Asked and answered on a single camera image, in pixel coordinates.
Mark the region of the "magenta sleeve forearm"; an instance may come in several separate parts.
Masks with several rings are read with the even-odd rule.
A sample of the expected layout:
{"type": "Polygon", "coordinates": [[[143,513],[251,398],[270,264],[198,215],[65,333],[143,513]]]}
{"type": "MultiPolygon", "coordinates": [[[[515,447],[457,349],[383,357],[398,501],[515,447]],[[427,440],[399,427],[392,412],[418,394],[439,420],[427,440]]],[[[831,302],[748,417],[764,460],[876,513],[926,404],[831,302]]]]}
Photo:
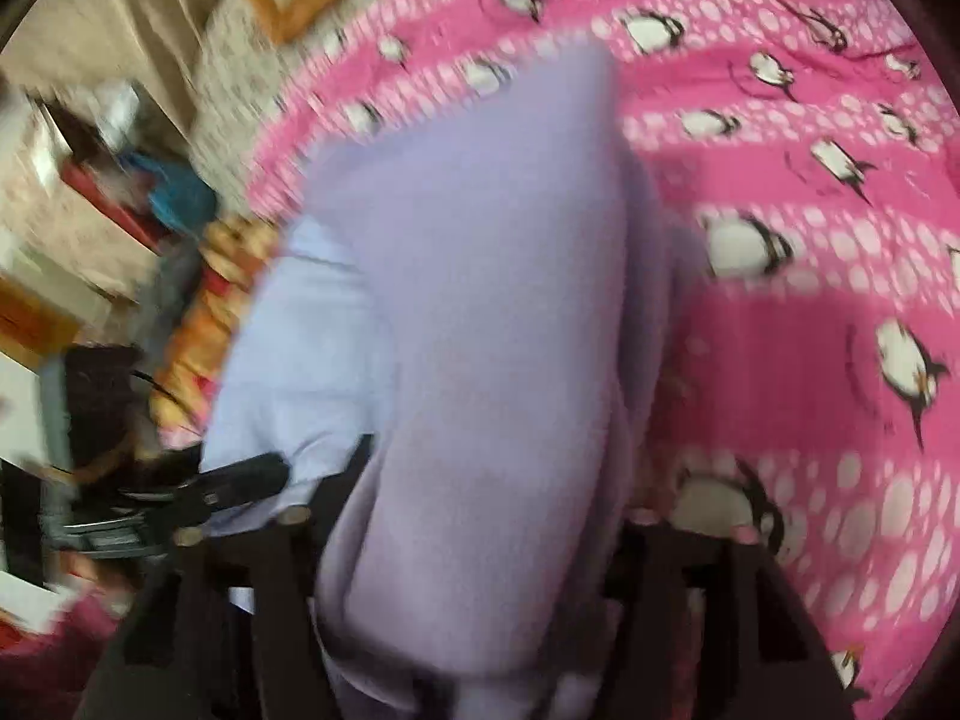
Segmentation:
{"type": "Polygon", "coordinates": [[[71,718],[137,592],[89,590],[52,628],[2,652],[3,718],[71,718]]]}

